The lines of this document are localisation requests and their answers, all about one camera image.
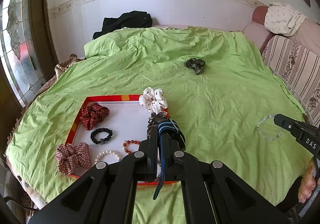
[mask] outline clear beaded bracelet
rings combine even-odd
[[[260,125],[265,122],[267,119],[269,118],[274,118],[276,114],[272,114],[272,115],[268,115],[266,116],[265,118],[261,119],[259,124],[257,125],[257,128],[258,128],[258,132],[259,134],[264,138],[264,139],[267,139],[268,141],[274,141],[274,140],[277,140],[279,138],[279,136],[282,134],[283,132],[283,128],[281,129],[281,131],[279,132],[279,134],[276,135],[276,137],[274,138],[269,138],[269,137],[266,137],[264,134],[262,134],[261,130],[260,130]]]

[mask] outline plaid scrunchie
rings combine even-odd
[[[73,174],[81,166],[90,169],[92,166],[89,145],[81,142],[79,145],[61,144],[57,148],[56,158],[58,161],[58,170],[62,174]]]

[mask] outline pillow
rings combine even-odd
[[[268,7],[259,6],[257,7],[252,14],[252,22],[257,23],[259,25],[264,26],[264,20],[266,18],[266,14],[268,12]]]
[[[290,39],[320,56],[320,25],[310,19],[305,19],[297,33]]]
[[[307,113],[310,123],[320,120],[320,60],[318,55],[289,38],[276,35],[262,60],[280,76]]]
[[[275,35],[267,30],[263,25],[249,23],[243,31],[244,35],[253,41],[260,52],[264,50],[268,41]]]

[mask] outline green bedsheet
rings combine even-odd
[[[276,205],[306,168],[311,155],[288,133],[267,141],[259,121],[282,113],[297,120],[303,109],[263,64],[242,33],[205,28],[122,29],[85,45],[76,63],[24,115],[6,155],[21,177],[48,202],[74,179],[57,171],[56,148],[64,143],[87,96],[139,94],[162,88],[171,117],[185,134],[187,152],[204,162],[220,160]],[[183,66],[197,57],[205,71]],[[261,130],[275,136],[272,121]],[[134,223],[184,223],[180,184],[138,188]]]

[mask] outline red beaded bracelet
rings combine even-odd
[[[135,140],[131,140],[131,141],[130,141],[130,140],[124,140],[124,141],[123,141],[122,149],[123,149],[126,153],[131,154],[132,151],[130,151],[130,150],[127,149],[128,144],[137,144],[137,145],[139,145],[139,144],[140,144],[140,141],[135,141]]]

